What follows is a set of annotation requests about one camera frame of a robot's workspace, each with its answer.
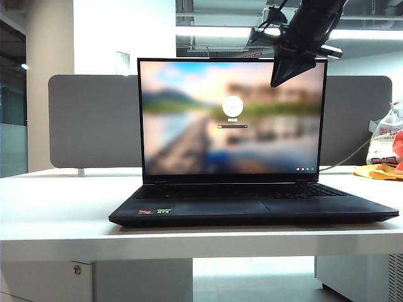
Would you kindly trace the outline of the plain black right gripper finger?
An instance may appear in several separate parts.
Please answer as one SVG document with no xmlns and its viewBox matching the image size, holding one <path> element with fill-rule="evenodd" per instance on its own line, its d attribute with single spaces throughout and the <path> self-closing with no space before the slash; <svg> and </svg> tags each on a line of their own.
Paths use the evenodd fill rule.
<svg viewBox="0 0 403 302">
<path fill-rule="evenodd" d="M 278 87 L 293 77 L 296 65 L 295 62 L 288 59 L 275 59 L 272 76 L 271 87 Z"/>
</svg>

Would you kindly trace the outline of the taped black right gripper finger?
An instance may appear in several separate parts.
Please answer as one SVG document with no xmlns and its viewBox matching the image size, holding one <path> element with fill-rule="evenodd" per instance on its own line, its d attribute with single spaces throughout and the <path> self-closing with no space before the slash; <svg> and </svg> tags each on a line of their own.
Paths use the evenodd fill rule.
<svg viewBox="0 0 403 302">
<path fill-rule="evenodd" d="M 316 66 L 316 63 L 314 61 L 313 62 L 297 62 L 297 61 L 294 61 L 294 62 L 295 62 L 296 68 L 295 68 L 295 71 L 293 73 L 293 77 L 298 76 L 299 74 L 304 73 L 304 72 L 306 72 L 306 71 L 308 71 L 310 69 L 313 69 Z"/>
</svg>

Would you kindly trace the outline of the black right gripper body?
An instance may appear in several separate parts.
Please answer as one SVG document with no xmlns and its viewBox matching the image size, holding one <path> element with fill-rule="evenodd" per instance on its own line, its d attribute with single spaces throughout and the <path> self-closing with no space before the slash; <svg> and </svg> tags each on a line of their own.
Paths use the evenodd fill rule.
<svg viewBox="0 0 403 302">
<path fill-rule="evenodd" d="M 326 45 L 339 18 L 339 13 L 297 12 L 289 24 L 278 27 L 277 34 L 260 27 L 251 28 L 250 42 L 268 44 L 277 60 L 314 60 L 317 56 L 340 59 L 343 51 Z"/>
</svg>

